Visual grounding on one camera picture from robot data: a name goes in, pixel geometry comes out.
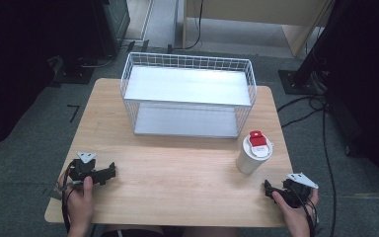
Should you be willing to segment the person's right hand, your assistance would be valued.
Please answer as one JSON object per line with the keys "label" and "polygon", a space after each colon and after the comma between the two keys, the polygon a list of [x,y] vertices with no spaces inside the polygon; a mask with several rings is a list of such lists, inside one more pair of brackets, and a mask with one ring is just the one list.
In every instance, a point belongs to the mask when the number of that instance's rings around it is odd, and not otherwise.
{"label": "person's right hand", "polygon": [[299,229],[308,229],[310,230],[309,222],[307,215],[310,215],[312,220],[315,220],[316,217],[313,214],[313,208],[317,206],[319,201],[319,191],[316,189],[312,190],[310,199],[305,204],[307,210],[304,210],[303,207],[292,208],[292,207],[279,207],[283,214],[283,219],[288,229],[290,230],[299,230]]}

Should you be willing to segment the light wooden cabinet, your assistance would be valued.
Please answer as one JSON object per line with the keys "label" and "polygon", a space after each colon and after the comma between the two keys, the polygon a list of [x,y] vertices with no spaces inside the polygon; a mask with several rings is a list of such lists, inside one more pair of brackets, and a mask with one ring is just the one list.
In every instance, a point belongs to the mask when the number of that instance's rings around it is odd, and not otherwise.
{"label": "light wooden cabinet", "polygon": [[282,25],[293,56],[316,27],[324,27],[336,0],[184,0],[183,44],[187,18]]}

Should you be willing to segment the black stand base plate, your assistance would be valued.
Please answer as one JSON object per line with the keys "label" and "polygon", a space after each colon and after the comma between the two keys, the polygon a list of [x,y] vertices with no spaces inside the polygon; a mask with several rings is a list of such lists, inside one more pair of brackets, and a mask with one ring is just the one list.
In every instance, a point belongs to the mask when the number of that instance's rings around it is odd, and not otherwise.
{"label": "black stand base plate", "polygon": [[79,62],[66,62],[63,58],[60,61],[53,78],[55,83],[87,85],[90,82],[93,68],[83,67]]}

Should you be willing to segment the white wire shelf rack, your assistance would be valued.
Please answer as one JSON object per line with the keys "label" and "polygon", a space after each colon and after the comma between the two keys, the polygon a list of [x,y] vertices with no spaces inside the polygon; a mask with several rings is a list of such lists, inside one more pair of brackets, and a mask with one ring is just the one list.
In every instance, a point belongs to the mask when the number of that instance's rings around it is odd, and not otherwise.
{"label": "white wire shelf rack", "polygon": [[257,84],[248,59],[132,52],[120,92],[136,134],[237,138]]}

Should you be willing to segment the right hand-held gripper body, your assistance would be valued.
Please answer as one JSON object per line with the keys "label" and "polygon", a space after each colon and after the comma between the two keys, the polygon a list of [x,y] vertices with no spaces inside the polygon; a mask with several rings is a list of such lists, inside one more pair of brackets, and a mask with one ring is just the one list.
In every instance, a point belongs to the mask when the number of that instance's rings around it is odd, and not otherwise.
{"label": "right hand-held gripper body", "polygon": [[319,186],[303,173],[291,173],[286,175],[283,187],[286,190],[286,199],[291,207],[299,207],[307,201],[311,191]]}

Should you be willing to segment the black stand with base plate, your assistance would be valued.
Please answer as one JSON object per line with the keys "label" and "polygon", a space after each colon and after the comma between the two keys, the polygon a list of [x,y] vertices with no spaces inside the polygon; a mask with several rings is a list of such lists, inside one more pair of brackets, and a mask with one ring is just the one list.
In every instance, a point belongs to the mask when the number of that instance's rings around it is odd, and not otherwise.
{"label": "black stand with base plate", "polygon": [[310,33],[314,31],[319,20],[330,12],[325,29],[317,38],[314,46],[307,53],[303,63],[296,71],[279,70],[278,76],[283,86],[284,92],[289,95],[317,95],[316,85],[311,79],[312,73],[319,66],[325,66],[327,57],[325,50],[329,48],[331,37],[336,33],[337,27],[341,24],[342,15],[348,9],[352,0],[327,0],[319,18],[310,28]]}

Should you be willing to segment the dark computer tower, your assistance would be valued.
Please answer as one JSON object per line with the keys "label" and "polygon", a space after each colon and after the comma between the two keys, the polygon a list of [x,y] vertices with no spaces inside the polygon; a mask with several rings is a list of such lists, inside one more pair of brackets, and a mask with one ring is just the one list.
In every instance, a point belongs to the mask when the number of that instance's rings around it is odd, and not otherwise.
{"label": "dark computer tower", "polygon": [[126,0],[92,0],[103,56],[116,55],[130,23]]}

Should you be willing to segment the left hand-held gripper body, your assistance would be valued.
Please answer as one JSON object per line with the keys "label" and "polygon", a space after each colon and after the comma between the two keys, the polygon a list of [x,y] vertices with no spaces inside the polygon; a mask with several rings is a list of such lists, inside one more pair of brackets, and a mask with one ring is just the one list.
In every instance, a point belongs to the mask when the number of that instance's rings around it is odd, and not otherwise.
{"label": "left hand-held gripper body", "polygon": [[95,170],[96,153],[77,152],[77,159],[74,159],[68,166],[68,176],[73,184],[82,184],[86,177],[91,177],[93,183],[102,181],[102,173]]}

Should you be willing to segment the person's left hand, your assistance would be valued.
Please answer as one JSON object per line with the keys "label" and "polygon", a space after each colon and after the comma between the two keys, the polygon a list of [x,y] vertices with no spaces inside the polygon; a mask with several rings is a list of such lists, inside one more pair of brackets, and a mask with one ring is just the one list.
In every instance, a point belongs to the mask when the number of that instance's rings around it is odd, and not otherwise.
{"label": "person's left hand", "polygon": [[68,187],[67,192],[70,194],[67,200],[70,229],[88,230],[94,215],[92,178],[86,177],[81,189]]}

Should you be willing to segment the white cup with red lid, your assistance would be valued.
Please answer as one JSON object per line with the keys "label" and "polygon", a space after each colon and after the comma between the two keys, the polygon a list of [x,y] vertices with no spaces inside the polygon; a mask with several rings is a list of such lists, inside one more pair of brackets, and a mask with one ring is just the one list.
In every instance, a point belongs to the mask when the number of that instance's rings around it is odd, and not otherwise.
{"label": "white cup with red lid", "polygon": [[254,173],[273,153],[273,143],[259,130],[252,130],[243,140],[236,167],[246,175]]}

